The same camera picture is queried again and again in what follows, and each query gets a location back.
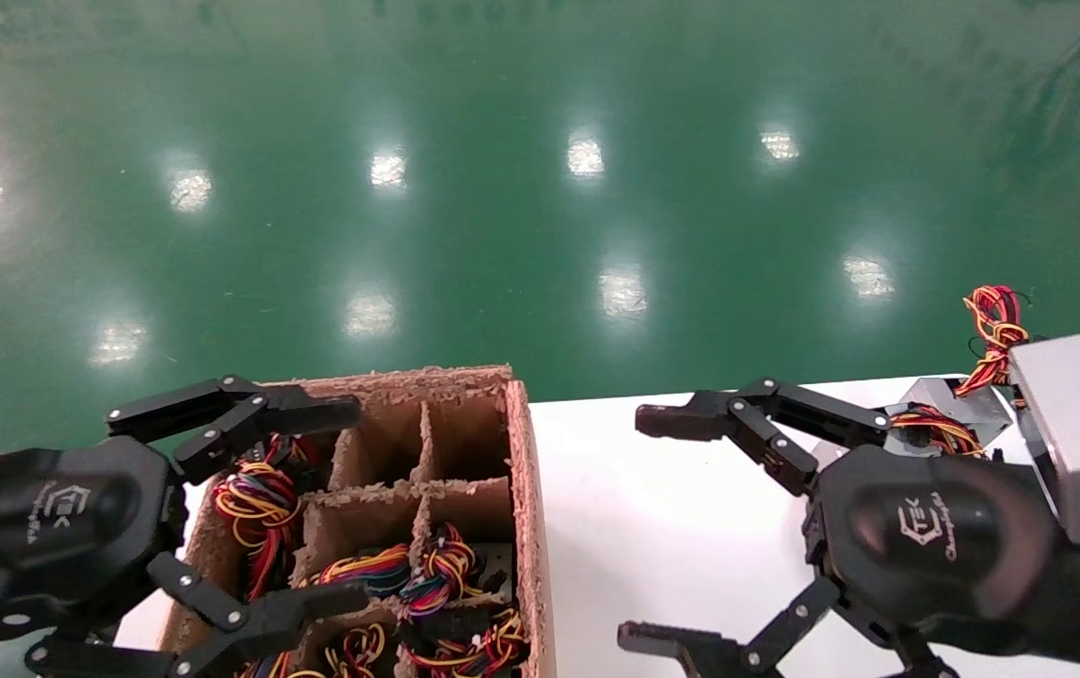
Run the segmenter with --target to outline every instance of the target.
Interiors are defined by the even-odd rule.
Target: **epoxy floor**
[[[0,451],[222,372],[953,372],[983,283],[1080,330],[1080,1],[0,0]]]

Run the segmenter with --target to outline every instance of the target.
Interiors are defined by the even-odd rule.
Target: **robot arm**
[[[359,417],[354,396],[226,377],[113,409],[96,446],[0,455],[0,640],[55,628],[26,655],[50,678],[232,675],[243,660],[293,648],[306,621],[363,608],[363,589],[342,584],[243,605],[174,557],[184,484],[262,453],[272,432],[338,431]],[[147,444],[197,428],[171,459]],[[213,627],[202,645],[174,656],[84,643],[156,588]]]
[[[901,678],[957,678],[929,643],[1080,664],[1080,544],[1051,511],[1038,473],[964,456],[891,455],[882,447],[888,419],[772,380],[698,392],[680,408],[643,405],[642,433],[729,438],[784,489],[807,496],[815,580],[750,643],[630,622],[619,627],[621,648],[678,660],[691,677],[778,678],[778,662],[832,609],[896,652]],[[771,422],[850,451],[822,471]]]

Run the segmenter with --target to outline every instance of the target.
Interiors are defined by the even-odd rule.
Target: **colorful wire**
[[[1021,326],[1017,295],[1004,284],[984,284],[962,299],[974,316],[974,330],[983,339],[984,353],[970,377],[954,389],[964,396],[987,385],[1008,385],[1009,349],[1029,342],[1029,331]]]
[[[422,566],[399,595],[410,616],[437,612],[449,600],[478,596],[483,591],[468,583],[476,555],[450,523],[440,525],[422,550]]]
[[[368,594],[392,596],[409,580],[409,548],[406,544],[390,546],[375,556],[356,556],[332,562],[312,575],[301,586],[316,586],[348,580],[362,580]]]
[[[436,655],[420,656],[406,650],[416,666],[427,668],[429,678],[482,678],[523,659],[523,619],[518,610],[507,608],[494,615],[494,625],[470,643],[440,640]]]
[[[910,429],[921,425],[929,430],[929,442],[941,447],[945,455],[975,456],[983,458],[977,435],[957,420],[946,417],[931,405],[914,404],[913,408],[892,416],[892,426]]]
[[[298,544],[301,503],[293,482],[265,462],[244,461],[213,490],[213,505],[230,521],[234,540],[251,550],[251,582],[246,599],[268,591],[272,570],[286,570],[287,554]]]

